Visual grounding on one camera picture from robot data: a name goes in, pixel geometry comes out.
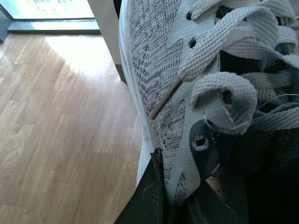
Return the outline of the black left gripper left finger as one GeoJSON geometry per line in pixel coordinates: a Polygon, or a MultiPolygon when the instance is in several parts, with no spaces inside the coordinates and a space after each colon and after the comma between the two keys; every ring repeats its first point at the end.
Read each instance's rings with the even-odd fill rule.
{"type": "Polygon", "coordinates": [[[161,224],[164,212],[164,172],[161,149],[151,159],[116,224],[161,224]]]}

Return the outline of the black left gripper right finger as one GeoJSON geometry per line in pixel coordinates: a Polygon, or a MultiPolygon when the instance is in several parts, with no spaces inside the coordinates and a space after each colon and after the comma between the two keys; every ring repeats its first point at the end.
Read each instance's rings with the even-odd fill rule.
{"type": "Polygon", "coordinates": [[[189,220],[199,224],[245,223],[209,186],[206,179],[231,156],[239,134],[221,132],[211,121],[196,122],[189,132],[189,146],[200,175],[200,186],[187,199],[189,220]]]}

